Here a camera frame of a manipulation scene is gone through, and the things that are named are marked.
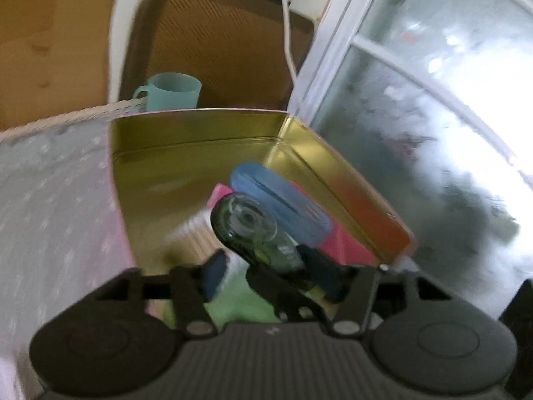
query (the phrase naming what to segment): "blue case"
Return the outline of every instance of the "blue case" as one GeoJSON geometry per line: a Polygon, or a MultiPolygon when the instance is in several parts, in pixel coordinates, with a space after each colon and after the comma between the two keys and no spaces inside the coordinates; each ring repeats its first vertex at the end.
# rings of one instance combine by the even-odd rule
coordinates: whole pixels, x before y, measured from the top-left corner
{"type": "Polygon", "coordinates": [[[270,209],[276,221],[299,244],[317,247],[333,230],[331,219],[318,204],[257,162],[235,167],[230,186],[270,209]]]}

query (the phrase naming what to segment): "white cable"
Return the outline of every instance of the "white cable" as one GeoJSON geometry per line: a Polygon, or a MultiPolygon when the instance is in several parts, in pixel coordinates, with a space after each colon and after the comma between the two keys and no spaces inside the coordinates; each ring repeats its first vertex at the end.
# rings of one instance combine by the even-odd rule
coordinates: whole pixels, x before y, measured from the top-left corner
{"type": "Polygon", "coordinates": [[[292,53],[290,52],[290,14],[289,14],[289,2],[288,0],[281,0],[281,6],[283,8],[283,51],[285,54],[285,60],[287,61],[287,68],[289,69],[290,78],[292,79],[292,92],[296,95],[296,101],[298,103],[298,109],[295,110],[295,114],[303,109],[302,97],[296,90],[296,66],[292,59],[292,53]]]}

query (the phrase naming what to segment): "mug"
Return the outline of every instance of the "mug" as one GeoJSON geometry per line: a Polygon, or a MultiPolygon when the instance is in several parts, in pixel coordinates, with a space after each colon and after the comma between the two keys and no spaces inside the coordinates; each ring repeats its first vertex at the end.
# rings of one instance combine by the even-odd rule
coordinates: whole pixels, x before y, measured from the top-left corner
{"type": "Polygon", "coordinates": [[[135,99],[140,92],[146,92],[146,111],[186,110],[196,108],[202,83],[184,73],[164,72],[148,79],[148,84],[140,86],[133,94],[135,99]]]}

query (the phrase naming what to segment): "tin container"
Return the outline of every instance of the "tin container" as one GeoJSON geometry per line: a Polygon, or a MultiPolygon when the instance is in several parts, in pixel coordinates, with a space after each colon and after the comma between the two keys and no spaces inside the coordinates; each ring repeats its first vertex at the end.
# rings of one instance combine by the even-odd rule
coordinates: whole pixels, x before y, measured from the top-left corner
{"type": "Polygon", "coordinates": [[[132,256],[145,275],[177,261],[166,245],[217,183],[257,161],[295,182],[380,260],[411,255],[415,239],[372,186],[311,129],[285,112],[182,110],[111,123],[113,179],[132,256]]]}

